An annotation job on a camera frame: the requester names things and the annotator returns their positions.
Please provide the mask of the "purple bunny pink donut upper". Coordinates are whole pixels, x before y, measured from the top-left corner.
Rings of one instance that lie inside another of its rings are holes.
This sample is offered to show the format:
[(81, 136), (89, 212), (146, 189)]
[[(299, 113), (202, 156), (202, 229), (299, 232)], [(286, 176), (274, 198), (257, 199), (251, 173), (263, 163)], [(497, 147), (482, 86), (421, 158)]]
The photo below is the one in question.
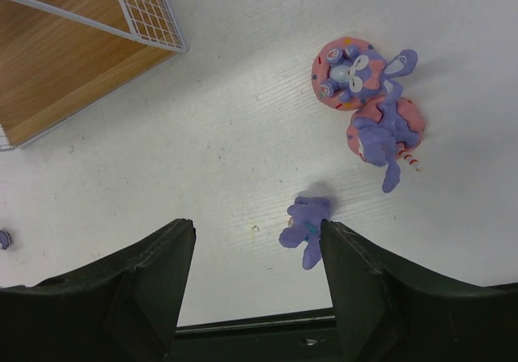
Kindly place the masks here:
[(316, 98), (331, 109), (359, 109), (377, 97), (393, 102), (401, 97), (397, 81), (410, 75), (418, 64), (418, 54), (403, 49), (392, 60), (385, 59), (374, 46), (345, 36), (325, 45), (311, 69)]

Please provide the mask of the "small purple bunny toy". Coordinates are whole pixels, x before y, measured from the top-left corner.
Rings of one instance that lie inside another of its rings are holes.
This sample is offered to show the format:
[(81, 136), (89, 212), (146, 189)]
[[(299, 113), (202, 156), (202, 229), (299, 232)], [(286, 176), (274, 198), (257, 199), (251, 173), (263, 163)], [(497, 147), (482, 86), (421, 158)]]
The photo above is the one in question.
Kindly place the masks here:
[(324, 197), (299, 196), (287, 208), (290, 222), (279, 235), (279, 244), (288, 249), (297, 248), (302, 243), (306, 247), (302, 257), (304, 270), (311, 270), (322, 258), (320, 237), (321, 222), (330, 220), (332, 203)]

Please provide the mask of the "purple bunny pink donut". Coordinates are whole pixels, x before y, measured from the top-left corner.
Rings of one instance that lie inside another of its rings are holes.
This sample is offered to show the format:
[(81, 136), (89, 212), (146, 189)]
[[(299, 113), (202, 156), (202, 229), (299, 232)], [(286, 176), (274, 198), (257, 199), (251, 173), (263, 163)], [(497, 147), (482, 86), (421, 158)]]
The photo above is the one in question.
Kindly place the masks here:
[(363, 162), (386, 168), (381, 188), (387, 194), (400, 182), (400, 160), (421, 169), (412, 151), (422, 141), (426, 121), (412, 100), (401, 98), (390, 106), (383, 101), (380, 96), (363, 104), (352, 115), (346, 136), (348, 147)]
[(418, 64), (418, 54), (403, 49), (392, 60), (385, 59), (374, 46), (345, 36), (325, 45), (311, 69), (316, 98), (331, 109), (359, 109), (377, 97), (393, 102), (401, 97), (397, 81), (410, 75)]

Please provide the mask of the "purple black cat toy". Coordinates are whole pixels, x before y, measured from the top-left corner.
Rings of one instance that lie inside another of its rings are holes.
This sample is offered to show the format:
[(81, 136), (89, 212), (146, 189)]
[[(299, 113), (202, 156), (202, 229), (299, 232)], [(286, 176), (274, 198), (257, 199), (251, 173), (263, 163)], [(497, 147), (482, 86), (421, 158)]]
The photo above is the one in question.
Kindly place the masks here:
[(1, 230), (0, 231), (0, 249), (7, 250), (11, 247), (11, 245), (12, 245), (11, 235), (6, 231)]

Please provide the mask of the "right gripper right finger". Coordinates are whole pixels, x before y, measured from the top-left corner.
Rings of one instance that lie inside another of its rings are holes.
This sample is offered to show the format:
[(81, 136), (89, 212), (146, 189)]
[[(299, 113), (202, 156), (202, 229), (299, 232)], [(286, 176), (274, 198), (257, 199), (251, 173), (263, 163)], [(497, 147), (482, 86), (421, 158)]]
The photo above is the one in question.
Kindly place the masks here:
[(515, 361), (517, 286), (481, 287), (321, 225), (321, 253), (345, 361)]

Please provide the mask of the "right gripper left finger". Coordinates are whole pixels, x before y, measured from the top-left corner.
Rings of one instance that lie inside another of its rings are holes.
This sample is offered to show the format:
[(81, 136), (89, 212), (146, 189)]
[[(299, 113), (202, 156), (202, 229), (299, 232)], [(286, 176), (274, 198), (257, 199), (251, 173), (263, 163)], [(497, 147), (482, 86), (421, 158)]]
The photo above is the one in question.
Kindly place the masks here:
[(189, 219), (65, 274), (1, 290), (3, 361), (161, 361), (196, 242)]

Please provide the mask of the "purple bunny pink donut lower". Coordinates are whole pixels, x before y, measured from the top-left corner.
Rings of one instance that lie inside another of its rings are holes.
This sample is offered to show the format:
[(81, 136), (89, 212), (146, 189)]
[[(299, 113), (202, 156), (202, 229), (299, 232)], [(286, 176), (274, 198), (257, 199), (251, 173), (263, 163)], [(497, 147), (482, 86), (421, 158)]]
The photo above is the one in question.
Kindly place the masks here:
[(348, 147), (363, 162), (386, 168), (381, 188), (387, 194), (400, 182), (400, 160), (421, 169), (412, 151), (422, 141), (426, 121), (412, 100), (401, 98), (390, 106), (383, 101), (380, 96), (363, 104), (352, 115), (346, 136)]

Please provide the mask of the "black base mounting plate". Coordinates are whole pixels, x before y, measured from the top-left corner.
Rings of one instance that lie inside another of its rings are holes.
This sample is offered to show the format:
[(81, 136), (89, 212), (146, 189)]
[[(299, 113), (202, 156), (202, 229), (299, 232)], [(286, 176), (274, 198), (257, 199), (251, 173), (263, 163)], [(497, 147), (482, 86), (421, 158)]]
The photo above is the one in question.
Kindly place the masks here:
[(183, 326), (165, 361), (342, 361), (331, 308)]

